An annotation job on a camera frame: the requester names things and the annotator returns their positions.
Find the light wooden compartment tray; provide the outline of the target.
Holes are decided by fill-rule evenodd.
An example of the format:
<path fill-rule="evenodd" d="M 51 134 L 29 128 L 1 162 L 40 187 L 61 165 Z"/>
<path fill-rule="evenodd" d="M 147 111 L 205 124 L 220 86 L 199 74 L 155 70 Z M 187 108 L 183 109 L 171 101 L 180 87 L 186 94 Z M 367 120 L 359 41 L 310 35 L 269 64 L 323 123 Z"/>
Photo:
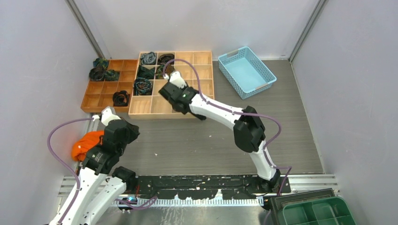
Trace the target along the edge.
<path fill-rule="evenodd" d="M 170 63 L 176 71 L 181 73 L 182 78 L 187 82 L 188 86 L 195 89 L 201 88 L 203 94 L 210 98 L 214 98 L 214 76 L 212 53 L 210 51 L 179 51 L 179 52 L 155 52 L 158 56 L 165 53 L 173 53 L 176 61 Z M 144 67 L 155 67 L 155 71 L 159 66 L 142 65 Z M 153 84 L 152 95 L 150 96 L 133 96 L 130 99 L 128 115 L 132 119 L 188 119 L 193 116 L 189 113 L 183 115 L 172 109 L 172 106 L 158 93 L 163 85 L 166 84 L 165 79 L 150 80 Z"/>

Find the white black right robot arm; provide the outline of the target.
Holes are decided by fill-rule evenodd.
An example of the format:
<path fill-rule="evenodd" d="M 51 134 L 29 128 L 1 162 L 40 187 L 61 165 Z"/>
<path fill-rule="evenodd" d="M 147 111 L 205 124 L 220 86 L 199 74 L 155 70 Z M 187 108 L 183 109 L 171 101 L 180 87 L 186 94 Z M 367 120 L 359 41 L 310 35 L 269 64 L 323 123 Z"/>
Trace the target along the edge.
<path fill-rule="evenodd" d="M 190 113 L 200 120 L 210 118 L 231 129 L 235 145 L 252 159 L 261 179 L 261 188 L 268 193 L 278 188 L 280 171 L 272 162 L 267 150 L 265 126 L 253 107 L 232 107 L 203 95 L 193 87 L 179 88 L 170 82 L 159 90 L 159 94 L 176 112 Z"/>

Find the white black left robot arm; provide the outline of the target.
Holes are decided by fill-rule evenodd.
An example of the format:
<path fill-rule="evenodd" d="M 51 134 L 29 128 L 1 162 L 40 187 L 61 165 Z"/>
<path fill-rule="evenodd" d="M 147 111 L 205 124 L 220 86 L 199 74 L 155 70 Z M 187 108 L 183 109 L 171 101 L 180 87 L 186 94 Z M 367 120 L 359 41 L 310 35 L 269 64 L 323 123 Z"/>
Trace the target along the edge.
<path fill-rule="evenodd" d="M 122 166 L 116 169 L 121 175 L 112 176 L 110 183 L 97 191 L 119 162 L 126 146 L 140 135 L 139 127 L 124 119 L 116 118 L 105 125 L 104 134 L 87 151 L 79 174 L 73 173 L 74 190 L 50 221 L 51 225 L 94 225 L 120 194 L 135 191 L 135 173 Z"/>

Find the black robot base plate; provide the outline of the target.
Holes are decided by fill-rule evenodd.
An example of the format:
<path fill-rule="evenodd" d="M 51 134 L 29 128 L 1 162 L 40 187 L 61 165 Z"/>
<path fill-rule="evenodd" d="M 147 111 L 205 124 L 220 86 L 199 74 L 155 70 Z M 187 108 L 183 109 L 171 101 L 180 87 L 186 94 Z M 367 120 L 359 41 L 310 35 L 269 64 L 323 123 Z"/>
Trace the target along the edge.
<path fill-rule="evenodd" d="M 159 175 L 137 176 L 127 186 L 125 194 L 133 197 L 159 200 L 211 200 L 217 194 L 223 200 L 243 200 L 267 194 L 290 192 L 288 179 L 278 175 L 270 182 L 255 174 L 238 175 Z"/>

